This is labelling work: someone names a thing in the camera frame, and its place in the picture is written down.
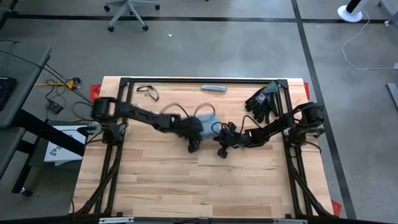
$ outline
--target gray floor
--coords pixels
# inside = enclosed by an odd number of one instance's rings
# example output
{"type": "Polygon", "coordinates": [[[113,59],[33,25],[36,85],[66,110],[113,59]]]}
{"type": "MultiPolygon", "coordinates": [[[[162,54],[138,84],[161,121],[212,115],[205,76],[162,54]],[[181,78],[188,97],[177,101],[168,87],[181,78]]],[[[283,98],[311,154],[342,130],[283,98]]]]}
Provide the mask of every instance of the gray floor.
{"type": "MultiPolygon", "coordinates": [[[[103,11],[104,1],[20,0],[23,14],[89,15],[103,11]]],[[[336,9],[347,1],[298,0],[305,19],[337,19],[336,9]]],[[[162,0],[162,9],[139,8],[142,16],[294,18],[289,0],[162,0]]],[[[371,1],[371,19],[386,16],[371,1]]],[[[9,19],[0,39],[13,39],[52,48],[50,65],[66,77],[83,80],[82,93],[106,75],[193,77],[300,77],[312,86],[296,23],[149,21],[141,31],[136,21],[122,21],[115,32],[107,21],[9,19]]],[[[356,71],[341,54],[343,43],[363,24],[304,24],[331,126],[358,219],[396,222],[398,176],[398,112],[385,84],[398,82],[397,71],[356,71]]],[[[370,24],[346,47],[357,67],[391,67],[398,59],[398,30],[370,24]]],[[[51,78],[44,72],[38,82],[51,78]]],[[[24,105],[45,119],[44,95],[32,90],[24,105]]],[[[75,119],[70,105],[79,99],[65,94],[68,106],[51,119],[75,119]]],[[[311,88],[312,100],[315,94],[311,88]]],[[[86,108],[79,108],[88,116],[86,108]]],[[[333,200],[342,203],[325,137],[322,159],[333,200]]],[[[0,181],[0,219],[61,215],[68,212],[77,173],[34,170],[27,185],[31,198],[10,195],[11,183],[24,162],[17,153],[0,181]]]]}

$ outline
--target chair wheel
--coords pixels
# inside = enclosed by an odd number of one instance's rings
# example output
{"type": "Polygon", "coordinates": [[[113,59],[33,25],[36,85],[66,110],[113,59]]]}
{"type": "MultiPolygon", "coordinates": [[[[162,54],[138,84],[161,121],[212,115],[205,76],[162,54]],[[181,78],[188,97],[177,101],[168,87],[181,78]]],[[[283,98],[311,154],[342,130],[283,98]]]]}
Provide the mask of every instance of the chair wheel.
{"type": "Polygon", "coordinates": [[[22,194],[23,196],[25,196],[25,197],[30,197],[30,196],[32,196],[33,192],[32,192],[31,190],[23,190],[23,191],[21,192],[21,194],[22,194]]]}

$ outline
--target black metal frame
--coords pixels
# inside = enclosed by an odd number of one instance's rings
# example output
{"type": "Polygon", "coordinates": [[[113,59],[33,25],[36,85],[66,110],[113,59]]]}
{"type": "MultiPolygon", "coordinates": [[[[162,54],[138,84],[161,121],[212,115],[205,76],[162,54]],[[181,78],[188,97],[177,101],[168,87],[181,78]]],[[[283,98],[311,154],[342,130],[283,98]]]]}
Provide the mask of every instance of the black metal frame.
{"type": "MultiPolygon", "coordinates": [[[[220,79],[220,78],[121,78],[119,83],[119,91],[118,91],[118,100],[122,100],[123,91],[126,87],[127,89],[127,102],[131,102],[132,94],[134,91],[134,83],[239,83],[239,84],[262,84],[267,85],[271,82],[276,82],[279,85],[279,90],[283,89],[285,94],[285,100],[287,104],[287,111],[292,111],[289,86],[287,80],[276,79],[276,80],[263,80],[263,79],[220,79]]],[[[282,106],[282,98],[280,91],[277,93],[277,107],[280,114],[283,114],[283,106],[282,106]]],[[[122,123],[127,122],[127,118],[123,118],[122,123]]],[[[305,170],[303,166],[303,160],[301,156],[301,149],[295,149],[295,155],[297,160],[297,171],[289,170],[289,167],[294,166],[292,155],[290,152],[290,144],[288,137],[282,133],[282,139],[284,142],[285,149],[285,157],[290,181],[290,189],[292,194],[292,202],[294,206],[294,215],[296,219],[308,220],[309,223],[378,223],[378,222],[367,222],[367,221],[356,221],[356,220],[347,220],[338,217],[317,217],[312,214],[312,206],[310,202],[314,203],[316,201],[315,196],[309,191],[307,187],[307,182],[305,179],[305,170]],[[299,196],[297,193],[296,182],[300,185],[300,188],[303,190],[303,197],[305,202],[306,214],[303,214],[300,208],[299,196]]],[[[106,148],[103,170],[101,173],[101,179],[99,182],[98,188],[95,190],[94,194],[90,197],[90,199],[86,202],[85,206],[81,208],[79,211],[73,214],[61,216],[61,217],[44,217],[44,218],[30,218],[24,220],[13,220],[8,223],[26,223],[26,222],[38,222],[41,223],[70,223],[73,221],[74,223],[98,223],[100,218],[109,218],[111,217],[114,195],[116,190],[116,183],[118,178],[119,165],[121,161],[123,150],[123,141],[117,144],[108,144],[106,148]],[[113,162],[112,167],[108,171],[109,162],[111,158],[111,152],[113,147],[117,146],[116,156],[113,162]],[[103,213],[101,213],[101,203],[103,199],[103,191],[106,188],[107,184],[111,181],[111,186],[108,195],[107,206],[103,213]],[[95,209],[93,214],[88,214],[92,207],[95,204],[95,209]]],[[[291,218],[291,214],[286,214],[286,218],[291,218]]],[[[137,217],[132,218],[134,222],[189,222],[189,223],[201,223],[198,219],[192,218],[157,218],[157,217],[137,217]]],[[[276,219],[274,218],[209,218],[206,223],[275,223],[276,219]]]]}

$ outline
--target eyeglasses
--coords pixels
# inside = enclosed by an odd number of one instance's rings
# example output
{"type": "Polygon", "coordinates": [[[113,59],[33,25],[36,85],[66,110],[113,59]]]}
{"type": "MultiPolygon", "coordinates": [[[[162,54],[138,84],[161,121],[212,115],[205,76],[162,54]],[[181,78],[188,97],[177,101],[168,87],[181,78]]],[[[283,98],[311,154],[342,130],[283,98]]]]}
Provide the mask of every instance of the eyeglasses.
{"type": "Polygon", "coordinates": [[[148,92],[149,96],[155,101],[159,100],[159,94],[155,87],[152,85],[140,86],[137,88],[137,92],[148,92]]]}

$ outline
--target black glove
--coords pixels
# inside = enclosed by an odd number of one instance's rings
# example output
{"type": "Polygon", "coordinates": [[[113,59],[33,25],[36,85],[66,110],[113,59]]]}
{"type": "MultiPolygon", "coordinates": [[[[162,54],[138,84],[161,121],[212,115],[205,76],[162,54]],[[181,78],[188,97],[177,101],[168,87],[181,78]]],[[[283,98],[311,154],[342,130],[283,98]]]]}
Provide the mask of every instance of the black glove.
{"type": "Polygon", "coordinates": [[[274,112],[275,116],[279,116],[276,108],[274,95],[277,93],[277,89],[274,84],[271,83],[268,87],[263,87],[258,90],[252,97],[246,100],[245,108],[247,111],[252,111],[254,119],[259,123],[266,119],[266,123],[269,124],[269,113],[274,112]]]}

